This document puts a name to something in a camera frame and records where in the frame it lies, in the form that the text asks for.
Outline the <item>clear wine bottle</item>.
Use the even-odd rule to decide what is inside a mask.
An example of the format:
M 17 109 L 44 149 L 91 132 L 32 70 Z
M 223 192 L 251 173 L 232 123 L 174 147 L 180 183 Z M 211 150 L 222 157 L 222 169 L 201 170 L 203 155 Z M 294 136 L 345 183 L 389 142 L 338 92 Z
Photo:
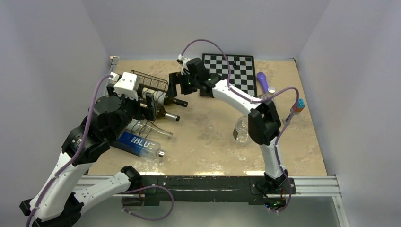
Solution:
M 125 131 L 140 137 L 146 137 L 148 135 L 162 136 L 167 139 L 171 139 L 173 137 L 171 132 L 157 127 L 152 121 L 149 120 L 132 119 L 132 121 L 125 128 Z

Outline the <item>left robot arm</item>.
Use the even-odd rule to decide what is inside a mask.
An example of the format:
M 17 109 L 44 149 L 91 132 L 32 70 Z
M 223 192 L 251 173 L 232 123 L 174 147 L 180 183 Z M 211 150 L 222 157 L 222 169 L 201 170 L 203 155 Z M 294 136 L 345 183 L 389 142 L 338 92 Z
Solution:
M 110 149 L 133 119 L 153 120 L 155 101 L 146 93 L 146 104 L 127 95 L 93 98 L 87 117 L 72 129 L 61 147 L 58 162 L 40 192 L 24 200 L 20 209 L 29 227 L 70 227 L 93 206 L 122 192 L 136 193 L 142 177 L 132 166 L 98 184 L 75 190 L 83 174 Z

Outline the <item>black wire wine rack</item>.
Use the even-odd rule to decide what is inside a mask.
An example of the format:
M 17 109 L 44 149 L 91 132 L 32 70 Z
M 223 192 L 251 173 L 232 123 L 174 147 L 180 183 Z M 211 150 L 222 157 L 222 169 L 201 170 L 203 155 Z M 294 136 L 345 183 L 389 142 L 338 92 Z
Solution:
M 131 73 L 138 76 L 139 79 L 139 87 L 137 90 L 138 94 L 142 92 L 143 89 L 145 88 L 153 91 L 161 91 L 161 92 L 168 91 L 169 85 L 168 81 L 165 79 L 161 79 L 135 70 L 131 70 Z

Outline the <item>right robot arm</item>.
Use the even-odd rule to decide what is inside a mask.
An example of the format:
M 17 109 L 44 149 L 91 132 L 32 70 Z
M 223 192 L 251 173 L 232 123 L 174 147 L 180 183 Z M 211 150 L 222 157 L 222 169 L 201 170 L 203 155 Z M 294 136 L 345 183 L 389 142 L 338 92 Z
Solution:
M 265 164 L 265 185 L 270 192 L 283 188 L 288 177 L 281 162 L 279 137 L 279 116 L 271 99 L 261 100 L 228 84 L 226 79 L 210 73 L 200 58 L 187 58 L 179 55 L 179 72 L 169 74 L 170 88 L 176 93 L 180 85 L 181 94 L 188 95 L 199 91 L 205 97 L 216 98 L 238 110 L 246 117 L 250 139 L 259 144 Z

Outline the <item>green bottle grey neck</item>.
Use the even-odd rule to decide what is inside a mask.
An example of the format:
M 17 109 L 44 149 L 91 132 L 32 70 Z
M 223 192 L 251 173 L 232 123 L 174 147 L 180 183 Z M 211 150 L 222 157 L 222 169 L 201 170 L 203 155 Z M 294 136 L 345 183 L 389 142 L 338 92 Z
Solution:
M 176 121 L 176 122 L 180 121 L 180 116 L 167 112 L 163 106 L 159 106 L 157 108 L 156 117 L 157 118 L 166 118 L 166 119 Z

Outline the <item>blue square bottle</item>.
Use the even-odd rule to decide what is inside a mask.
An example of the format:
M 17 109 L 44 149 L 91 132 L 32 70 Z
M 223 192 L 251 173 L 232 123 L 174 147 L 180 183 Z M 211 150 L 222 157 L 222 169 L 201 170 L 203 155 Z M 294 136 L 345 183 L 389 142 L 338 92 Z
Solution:
M 164 157 L 166 153 L 162 150 L 159 143 L 128 132 L 124 132 L 117 141 L 111 143 L 111 146 L 127 153 L 152 160 Z

